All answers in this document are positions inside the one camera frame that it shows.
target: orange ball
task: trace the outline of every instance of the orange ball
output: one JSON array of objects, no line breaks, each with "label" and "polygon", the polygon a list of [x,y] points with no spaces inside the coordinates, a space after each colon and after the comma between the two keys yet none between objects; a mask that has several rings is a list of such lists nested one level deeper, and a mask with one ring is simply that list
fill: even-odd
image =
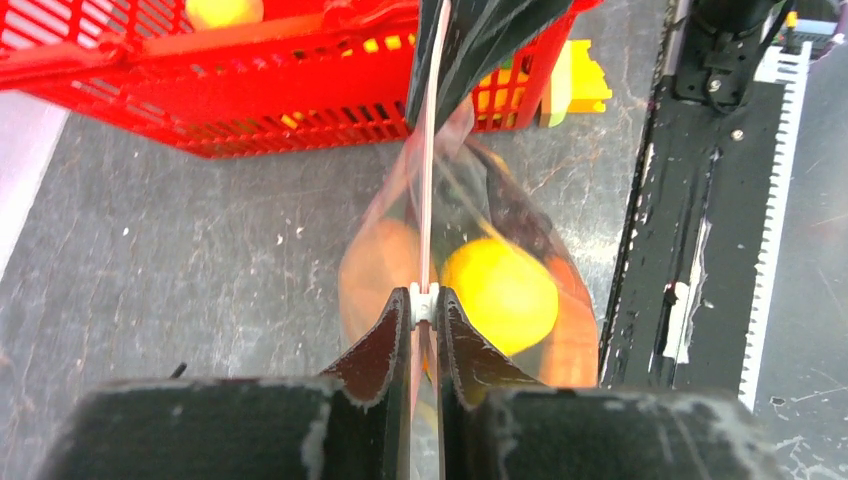
[{"label": "orange ball", "polygon": [[[419,242],[417,231],[392,218],[353,239],[339,267],[339,313],[351,344],[377,324],[393,289],[420,281]],[[430,281],[437,281],[432,261]]]},{"label": "orange ball", "polygon": [[558,256],[545,265],[559,286],[559,318],[547,339],[539,380],[552,387],[598,383],[598,326],[592,301],[576,267]]}]

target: black mechanical part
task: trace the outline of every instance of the black mechanical part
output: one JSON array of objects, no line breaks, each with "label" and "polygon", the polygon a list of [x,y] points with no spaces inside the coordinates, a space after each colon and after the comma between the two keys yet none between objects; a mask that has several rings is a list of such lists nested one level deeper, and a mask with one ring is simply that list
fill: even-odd
[{"label": "black mechanical part", "polygon": [[782,478],[751,415],[720,395],[499,388],[471,423],[485,449],[453,478]]},{"label": "black mechanical part", "polygon": [[779,1],[695,0],[693,16],[711,30],[741,35],[759,30]]},{"label": "black mechanical part", "polygon": [[322,374],[118,383],[77,407],[40,477],[394,479],[409,473],[409,292]]},{"label": "black mechanical part", "polygon": [[757,66],[777,35],[793,0],[784,2],[775,25],[761,40],[775,0],[701,0],[686,26],[674,82],[678,98],[729,114],[748,101]]},{"label": "black mechanical part", "polygon": [[188,364],[186,364],[185,362],[180,363],[179,365],[177,365],[177,368],[174,369],[174,372],[171,373],[171,376],[169,378],[180,378],[183,373],[185,373],[187,368]]},{"label": "black mechanical part", "polygon": [[[435,324],[442,478],[781,478],[732,398],[542,386],[474,330],[450,289]],[[316,377],[102,388],[40,478],[408,478],[409,338],[397,289],[377,326]]]},{"label": "black mechanical part", "polygon": [[800,29],[795,29],[792,32],[784,30],[784,35],[778,40],[777,45],[783,47],[783,51],[786,53],[798,55],[798,53],[801,52],[801,45],[803,45],[804,42],[810,42],[812,44],[810,57],[813,60],[818,60],[827,51],[828,44],[831,42],[832,38],[833,35],[830,34],[825,35],[817,32],[805,32]]},{"label": "black mechanical part", "polygon": [[[737,393],[783,86],[758,85],[749,108],[724,117],[676,100],[672,81],[657,88],[660,108],[632,190],[602,337],[602,383]],[[667,338],[672,308],[686,301],[673,294],[678,283],[697,292],[685,318],[688,363],[680,364],[663,356],[678,341]]]}]

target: red plastic basket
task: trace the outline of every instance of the red plastic basket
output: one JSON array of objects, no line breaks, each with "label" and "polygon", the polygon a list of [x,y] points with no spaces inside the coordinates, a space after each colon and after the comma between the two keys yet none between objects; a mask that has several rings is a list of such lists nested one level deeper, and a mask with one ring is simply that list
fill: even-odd
[{"label": "red plastic basket", "polygon": [[[476,131],[532,122],[599,2],[576,0],[476,88]],[[0,0],[0,90],[206,158],[400,140],[417,15],[417,0],[266,0],[261,24],[194,32],[184,0]]]}]

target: yellow toy block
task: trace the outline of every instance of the yellow toy block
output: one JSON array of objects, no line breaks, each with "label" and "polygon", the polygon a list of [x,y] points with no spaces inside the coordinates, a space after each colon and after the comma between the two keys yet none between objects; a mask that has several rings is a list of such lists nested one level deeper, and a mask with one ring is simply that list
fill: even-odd
[{"label": "yellow toy block", "polygon": [[540,125],[562,123],[566,113],[603,113],[604,101],[612,90],[604,80],[604,70],[589,57],[591,40],[565,42],[542,95]]},{"label": "yellow toy block", "polygon": [[612,98],[612,90],[604,80],[604,70],[589,57],[591,40],[571,43],[571,104],[569,113],[603,113],[605,100]]}]

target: white gear rack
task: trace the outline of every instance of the white gear rack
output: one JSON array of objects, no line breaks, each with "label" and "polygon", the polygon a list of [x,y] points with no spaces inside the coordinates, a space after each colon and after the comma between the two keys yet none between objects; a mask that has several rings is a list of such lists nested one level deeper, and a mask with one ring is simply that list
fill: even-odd
[{"label": "white gear rack", "polygon": [[783,53],[781,47],[771,47],[760,63],[755,77],[755,80],[760,82],[782,83],[786,85],[786,92],[783,96],[780,127],[777,132],[777,147],[771,172],[769,199],[766,204],[763,242],[757,263],[757,284],[754,287],[754,299],[751,303],[751,321],[748,324],[747,347],[739,382],[739,400],[750,411],[754,410],[754,402],[757,398],[757,383],[760,377],[760,365],[766,340],[766,327],[811,53],[812,44],[809,42],[802,45],[801,52],[797,55]]},{"label": "white gear rack", "polygon": [[427,293],[421,293],[421,286],[418,282],[412,282],[409,286],[409,303],[411,310],[411,320],[413,330],[418,325],[418,322],[427,320],[433,323],[433,312],[436,311],[436,302],[439,300],[439,284],[431,283]]}]

